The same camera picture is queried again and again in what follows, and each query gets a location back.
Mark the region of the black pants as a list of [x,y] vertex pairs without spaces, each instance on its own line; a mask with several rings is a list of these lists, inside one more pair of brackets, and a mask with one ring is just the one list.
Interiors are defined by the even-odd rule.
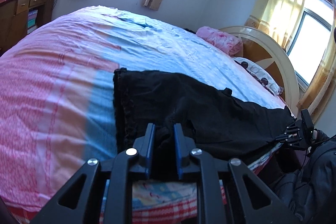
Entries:
[[153,178],[174,180],[174,125],[214,158],[234,157],[245,164],[260,159],[276,145],[276,137],[294,123],[290,110],[268,109],[235,98],[181,73],[129,71],[114,73],[114,114],[118,152],[131,148],[155,125]]

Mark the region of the grey patterned pillow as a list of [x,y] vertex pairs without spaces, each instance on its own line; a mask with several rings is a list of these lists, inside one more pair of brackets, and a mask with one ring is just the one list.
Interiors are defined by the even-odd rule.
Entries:
[[234,57],[233,60],[242,66],[252,77],[254,77],[266,90],[274,96],[279,96],[284,91],[272,76],[262,67],[244,57]]

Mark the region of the side window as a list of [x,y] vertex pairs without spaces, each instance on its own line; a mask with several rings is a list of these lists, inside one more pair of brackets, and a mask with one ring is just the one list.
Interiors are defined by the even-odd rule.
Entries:
[[303,14],[287,51],[299,88],[311,83],[327,48],[334,14],[328,0],[305,0]]

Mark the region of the cream and wood headboard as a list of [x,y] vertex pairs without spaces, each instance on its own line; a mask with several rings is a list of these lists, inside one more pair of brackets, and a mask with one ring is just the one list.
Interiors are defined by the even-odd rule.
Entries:
[[298,115],[299,87],[297,76],[286,52],[264,32],[248,26],[230,26],[221,31],[242,39],[242,57],[267,71],[283,88],[280,97],[292,113]]

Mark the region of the round bed with patterned sheet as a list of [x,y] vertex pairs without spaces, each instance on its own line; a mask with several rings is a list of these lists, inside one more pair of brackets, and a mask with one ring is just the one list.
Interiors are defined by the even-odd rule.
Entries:
[[19,223],[84,161],[116,155],[119,68],[183,73],[243,101],[285,106],[227,54],[179,27],[104,6],[61,16],[1,56],[1,198]]

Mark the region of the pink floral folded quilt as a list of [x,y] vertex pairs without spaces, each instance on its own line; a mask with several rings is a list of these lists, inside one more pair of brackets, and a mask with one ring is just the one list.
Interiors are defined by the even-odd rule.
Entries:
[[243,49],[243,42],[240,38],[208,26],[199,28],[196,32],[196,36],[202,38],[229,56],[233,56]]

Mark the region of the yellow side curtain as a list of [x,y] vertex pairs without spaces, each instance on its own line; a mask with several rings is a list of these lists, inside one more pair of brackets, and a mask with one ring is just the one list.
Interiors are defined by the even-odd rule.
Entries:
[[305,0],[256,0],[245,25],[256,28],[287,50],[303,14]]

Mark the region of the stacked books in desk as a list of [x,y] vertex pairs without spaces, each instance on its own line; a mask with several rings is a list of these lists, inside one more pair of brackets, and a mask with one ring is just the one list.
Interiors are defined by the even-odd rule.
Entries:
[[38,15],[38,10],[29,11],[28,22],[27,22],[27,33],[28,34],[30,34],[31,32],[37,29],[37,24],[36,24],[37,15]]

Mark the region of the wooden desk cabinet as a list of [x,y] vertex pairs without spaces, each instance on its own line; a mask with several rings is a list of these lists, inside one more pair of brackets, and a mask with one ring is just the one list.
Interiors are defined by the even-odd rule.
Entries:
[[56,0],[1,1],[1,54],[15,46],[27,34],[29,13],[36,11],[33,26],[39,28],[52,20]]

